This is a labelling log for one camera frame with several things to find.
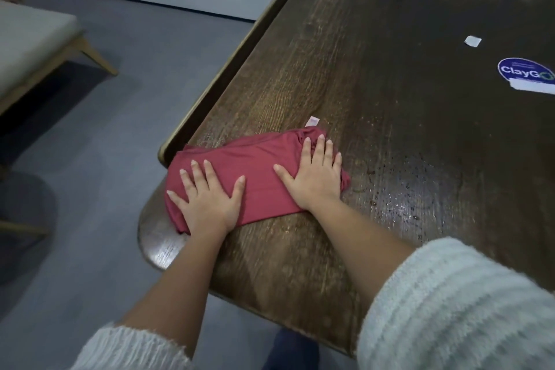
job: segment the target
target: dark wood tabletop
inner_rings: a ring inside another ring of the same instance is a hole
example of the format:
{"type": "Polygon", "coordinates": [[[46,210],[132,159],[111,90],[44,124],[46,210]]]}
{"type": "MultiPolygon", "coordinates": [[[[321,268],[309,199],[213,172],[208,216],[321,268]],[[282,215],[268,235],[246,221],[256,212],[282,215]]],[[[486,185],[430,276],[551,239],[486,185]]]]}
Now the dark wood tabletop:
{"type": "MultiPolygon", "coordinates": [[[[555,95],[512,89],[497,65],[555,68],[554,24],[555,0],[288,0],[189,143],[217,147],[316,116],[352,177],[345,203],[416,245],[459,238],[553,290],[555,95]],[[466,45],[469,35],[481,44],[466,45]]],[[[139,229],[160,267],[185,242],[163,184],[139,229]]],[[[365,310],[308,213],[231,233],[210,288],[340,351],[356,347],[365,310]]]]}

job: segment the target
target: blue sticker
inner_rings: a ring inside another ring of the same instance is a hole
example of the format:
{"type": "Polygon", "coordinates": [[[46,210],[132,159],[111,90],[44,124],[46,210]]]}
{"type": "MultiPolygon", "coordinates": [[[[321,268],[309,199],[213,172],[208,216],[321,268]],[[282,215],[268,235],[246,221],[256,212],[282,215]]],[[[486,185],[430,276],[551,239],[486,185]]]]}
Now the blue sticker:
{"type": "Polygon", "coordinates": [[[497,65],[497,70],[508,81],[524,79],[540,84],[555,85],[555,74],[551,70],[525,58],[504,58],[497,65]]]}

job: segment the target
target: red t-shirt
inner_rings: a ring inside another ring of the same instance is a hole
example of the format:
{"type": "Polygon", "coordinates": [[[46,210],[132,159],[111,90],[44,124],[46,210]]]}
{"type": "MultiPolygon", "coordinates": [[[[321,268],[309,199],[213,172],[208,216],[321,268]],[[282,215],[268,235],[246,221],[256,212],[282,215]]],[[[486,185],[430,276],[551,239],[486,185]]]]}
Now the red t-shirt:
{"type": "MultiPolygon", "coordinates": [[[[314,151],[316,139],[321,134],[325,135],[325,132],[315,126],[309,126],[282,134],[273,132],[245,136],[213,149],[185,145],[184,149],[175,155],[168,168],[166,190],[174,191],[188,201],[179,170],[187,170],[192,178],[191,160],[198,162],[201,168],[203,168],[203,161],[208,160],[212,163],[222,188],[229,196],[232,194],[235,181],[240,176],[246,177],[238,226],[260,219],[300,212],[302,209],[291,198],[273,167],[274,164],[280,164],[295,177],[299,171],[304,140],[310,137],[312,151],[314,151]]],[[[349,186],[350,181],[349,175],[341,170],[341,191],[349,186]]],[[[190,234],[181,211],[170,200],[167,193],[164,196],[170,219],[177,227],[177,231],[190,234]]]]}

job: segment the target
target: knit sweater sleeve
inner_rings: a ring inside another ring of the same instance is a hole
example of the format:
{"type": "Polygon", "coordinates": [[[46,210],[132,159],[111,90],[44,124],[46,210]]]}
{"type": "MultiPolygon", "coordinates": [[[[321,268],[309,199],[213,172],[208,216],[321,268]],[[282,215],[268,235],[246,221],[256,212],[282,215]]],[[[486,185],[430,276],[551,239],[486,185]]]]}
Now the knit sweater sleeve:
{"type": "Polygon", "coordinates": [[[149,331],[108,325],[87,341],[71,370],[192,370],[183,347],[149,331]]]}
{"type": "Polygon", "coordinates": [[[374,299],[367,369],[555,368],[555,297],[452,238],[416,250],[374,299]]]}

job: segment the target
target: beige cushion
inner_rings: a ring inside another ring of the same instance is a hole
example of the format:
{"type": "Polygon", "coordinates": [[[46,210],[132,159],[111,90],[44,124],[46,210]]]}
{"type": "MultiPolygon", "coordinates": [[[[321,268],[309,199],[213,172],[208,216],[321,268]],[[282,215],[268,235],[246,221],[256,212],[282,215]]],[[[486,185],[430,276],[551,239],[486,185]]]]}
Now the beige cushion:
{"type": "Polygon", "coordinates": [[[73,15],[0,1],[0,97],[82,32],[73,15]]]}

